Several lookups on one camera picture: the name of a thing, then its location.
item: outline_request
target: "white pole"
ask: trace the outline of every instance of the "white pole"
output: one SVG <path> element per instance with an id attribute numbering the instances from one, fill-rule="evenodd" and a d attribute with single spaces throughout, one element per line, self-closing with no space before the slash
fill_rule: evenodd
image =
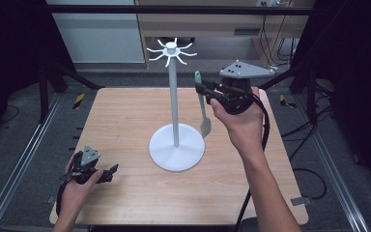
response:
<path id="1" fill-rule="evenodd" d="M 168 65 L 168 77 L 170 82 L 170 97 L 171 97 L 171 117 L 173 120 L 173 137 L 174 147 L 178 148 L 179 144 L 179 113 L 177 105 L 177 71 L 176 59 L 170 58 Z"/>

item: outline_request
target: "wooden table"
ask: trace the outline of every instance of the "wooden table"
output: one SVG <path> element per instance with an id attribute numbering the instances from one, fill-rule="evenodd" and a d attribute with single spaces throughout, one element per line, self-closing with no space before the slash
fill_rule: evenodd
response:
<path id="1" fill-rule="evenodd" d="M 271 119 L 266 150 L 271 171 L 298 223 L 305 224 L 305 207 L 291 203 L 300 191 L 264 91 L 261 99 Z M 178 105 L 179 122 L 200 130 L 202 116 L 195 90 L 179 88 Z M 207 113 L 212 131 L 205 138 L 203 158 L 186 172 L 168 172 L 153 162 L 149 141 L 156 130 L 172 123 L 169 89 L 100 89 L 77 150 L 87 144 L 101 153 L 98 169 L 116 163 L 119 169 L 111 183 L 95 185 L 76 223 L 235 224 L 248 191 L 243 163 L 210 106 Z M 57 219 L 54 209 L 52 223 Z M 244 217 L 255 217 L 252 203 Z"/>

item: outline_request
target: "person's right hand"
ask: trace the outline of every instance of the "person's right hand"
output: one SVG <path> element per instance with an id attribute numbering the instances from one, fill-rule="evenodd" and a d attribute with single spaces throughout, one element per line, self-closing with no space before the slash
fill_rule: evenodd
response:
<path id="1" fill-rule="evenodd" d="M 257 87 L 252 87 L 252 92 L 259 97 Z M 210 104 L 213 107 L 214 116 L 224 124 L 231 143 L 242 157 L 257 152 L 262 154 L 263 111 L 256 103 L 238 115 L 228 114 L 215 99 L 211 99 Z"/>

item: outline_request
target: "gray floor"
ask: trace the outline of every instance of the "gray floor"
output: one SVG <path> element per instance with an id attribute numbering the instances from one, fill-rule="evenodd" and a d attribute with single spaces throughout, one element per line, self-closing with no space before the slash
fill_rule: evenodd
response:
<path id="1" fill-rule="evenodd" d="M 179 86 L 193 86 L 193 73 L 198 70 L 204 76 L 215 78 L 217 72 L 240 59 L 249 64 L 259 65 L 258 56 L 251 39 L 210 39 L 197 38 L 195 44 L 187 52 L 197 52 L 193 59 L 184 58 L 187 66 L 178 64 Z M 142 65 L 105 66 L 99 73 L 95 67 L 76 65 L 81 74 L 94 82 L 105 86 L 168 86 L 167 70 L 161 67 L 165 61 L 151 63 L 147 70 Z M 252 79 L 254 85 L 260 85 L 269 78 Z M 60 184 L 58 180 L 65 164 L 72 155 L 77 144 L 85 120 L 96 96 L 80 83 L 67 77 L 69 89 L 66 94 L 50 96 L 56 99 L 60 96 L 59 106 L 53 119 L 37 147 L 35 155 L 30 159 L 21 182 L 14 195 L 8 200 L 5 212 L 0 215 L 0 231 L 48 231 L 52 226 L 48 216 L 53 207 L 48 199 L 56 195 Z M 285 96 L 287 102 L 294 102 L 298 106 L 305 101 L 304 95 L 291 95 L 287 89 L 290 79 L 278 83 L 267 92 L 271 101 L 280 132 L 295 129 L 306 122 L 300 107 L 291 108 L 279 103 L 279 96 Z M 2 121 L 11 119 L 0 125 L 0 192 L 13 174 L 17 161 L 33 135 L 40 117 L 39 86 L 37 84 L 14 93 L 10 100 L 6 114 Z M 85 98 L 79 109 L 72 109 L 78 94 L 85 93 Z M 318 101 L 318 110 L 329 106 L 326 99 Z M 319 200 L 307 205 L 309 221 L 302 226 L 305 231 L 357 231 L 352 227 L 343 202 L 334 188 L 334 182 L 329 177 L 320 151 L 316 146 L 316 139 L 320 136 L 335 165 L 338 167 L 349 193 L 354 198 L 360 214 L 371 231 L 371 173 L 368 168 L 354 164 L 351 149 L 346 138 L 330 114 L 321 115 L 317 132 L 300 148 L 292 161 L 293 168 L 307 168 L 315 171 L 327 183 L 327 193 Z M 284 138 L 284 144 L 289 156 L 293 154 L 309 129 Z M 316 196 L 323 192 L 322 182 L 314 175 L 297 171 L 296 177 L 303 194 Z"/>

